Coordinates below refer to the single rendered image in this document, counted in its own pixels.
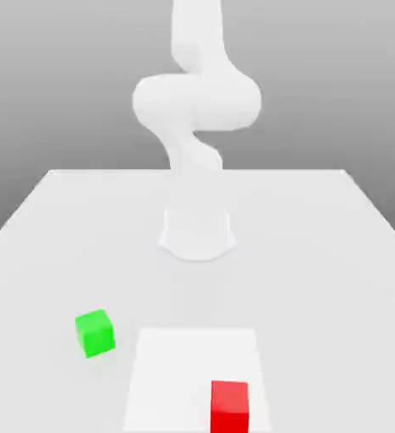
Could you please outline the small green cube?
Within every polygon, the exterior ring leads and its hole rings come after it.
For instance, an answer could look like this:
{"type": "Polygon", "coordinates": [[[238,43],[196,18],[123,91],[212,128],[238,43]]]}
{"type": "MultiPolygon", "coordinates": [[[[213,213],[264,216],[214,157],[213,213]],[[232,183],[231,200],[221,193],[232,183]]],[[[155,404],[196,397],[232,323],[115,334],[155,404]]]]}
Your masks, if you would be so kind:
{"type": "Polygon", "coordinates": [[[116,348],[112,322],[103,309],[75,318],[77,337],[87,359],[116,348]]]}

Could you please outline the small red cube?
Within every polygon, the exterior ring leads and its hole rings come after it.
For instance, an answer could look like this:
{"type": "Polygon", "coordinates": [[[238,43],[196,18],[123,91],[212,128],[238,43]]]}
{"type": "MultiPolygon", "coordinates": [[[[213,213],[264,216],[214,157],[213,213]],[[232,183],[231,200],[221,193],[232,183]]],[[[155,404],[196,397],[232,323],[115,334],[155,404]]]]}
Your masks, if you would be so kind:
{"type": "Polygon", "coordinates": [[[210,433],[249,433],[249,424],[248,383],[212,381],[210,433]]]}

